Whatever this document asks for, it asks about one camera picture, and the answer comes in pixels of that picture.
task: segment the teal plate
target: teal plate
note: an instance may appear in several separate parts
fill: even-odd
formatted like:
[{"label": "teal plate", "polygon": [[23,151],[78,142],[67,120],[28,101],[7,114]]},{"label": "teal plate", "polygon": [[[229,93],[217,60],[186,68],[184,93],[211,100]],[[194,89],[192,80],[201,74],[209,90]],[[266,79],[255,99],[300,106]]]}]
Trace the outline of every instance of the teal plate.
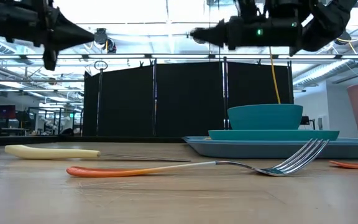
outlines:
[{"label": "teal plate", "polygon": [[335,141],[339,131],[324,130],[215,130],[209,131],[212,140],[229,141]]}]

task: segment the white knife handle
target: white knife handle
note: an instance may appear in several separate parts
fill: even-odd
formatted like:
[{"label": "white knife handle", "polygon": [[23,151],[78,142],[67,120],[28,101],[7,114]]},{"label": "white knife handle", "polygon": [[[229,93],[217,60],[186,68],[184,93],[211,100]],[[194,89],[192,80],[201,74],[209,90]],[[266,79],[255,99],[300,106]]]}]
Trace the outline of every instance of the white knife handle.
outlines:
[{"label": "white knife handle", "polygon": [[23,145],[5,146],[5,152],[22,159],[97,158],[99,151],[84,149],[42,149]]}]

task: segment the green light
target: green light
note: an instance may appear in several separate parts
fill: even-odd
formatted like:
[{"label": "green light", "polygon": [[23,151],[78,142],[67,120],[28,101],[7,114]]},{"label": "green light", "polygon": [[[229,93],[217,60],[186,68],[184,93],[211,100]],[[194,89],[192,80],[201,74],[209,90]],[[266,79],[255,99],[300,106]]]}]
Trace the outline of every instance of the green light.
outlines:
[{"label": "green light", "polygon": [[256,30],[256,35],[263,35],[264,34],[264,30],[263,29],[257,29]]}]

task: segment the teal bowl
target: teal bowl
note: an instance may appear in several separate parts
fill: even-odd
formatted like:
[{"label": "teal bowl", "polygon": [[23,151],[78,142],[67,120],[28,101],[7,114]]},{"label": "teal bowl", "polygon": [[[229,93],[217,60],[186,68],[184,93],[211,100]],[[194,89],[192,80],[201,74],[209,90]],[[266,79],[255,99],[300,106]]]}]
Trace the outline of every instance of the teal bowl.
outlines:
[{"label": "teal bowl", "polygon": [[209,131],[212,140],[220,141],[335,141],[339,131],[325,130],[216,130]]},{"label": "teal bowl", "polygon": [[302,106],[292,104],[237,106],[227,110],[233,130],[298,129],[302,112]]}]

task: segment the fork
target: fork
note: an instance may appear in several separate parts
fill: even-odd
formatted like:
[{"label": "fork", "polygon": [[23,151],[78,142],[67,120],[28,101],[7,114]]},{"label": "fork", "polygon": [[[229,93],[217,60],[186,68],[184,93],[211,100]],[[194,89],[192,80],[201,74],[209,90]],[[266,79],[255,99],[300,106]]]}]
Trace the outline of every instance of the fork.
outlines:
[{"label": "fork", "polygon": [[246,169],[251,169],[262,174],[267,174],[271,176],[286,176],[293,174],[300,169],[304,168],[311,161],[313,161],[327,146],[329,140],[317,140],[310,139],[300,150],[298,150],[290,158],[282,162],[281,164],[269,168],[256,168],[248,166],[239,162],[232,161],[211,161],[211,162],[197,162],[192,164],[183,164],[177,166],[166,166],[166,167],[156,167],[148,169],[92,169],[86,167],[69,167],[67,168],[67,173],[76,177],[128,177],[135,175],[144,175],[152,174],[157,172],[166,172],[172,170],[181,170],[191,167],[200,167],[200,166],[215,166],[215,165],[234,165],[243,167]]}]

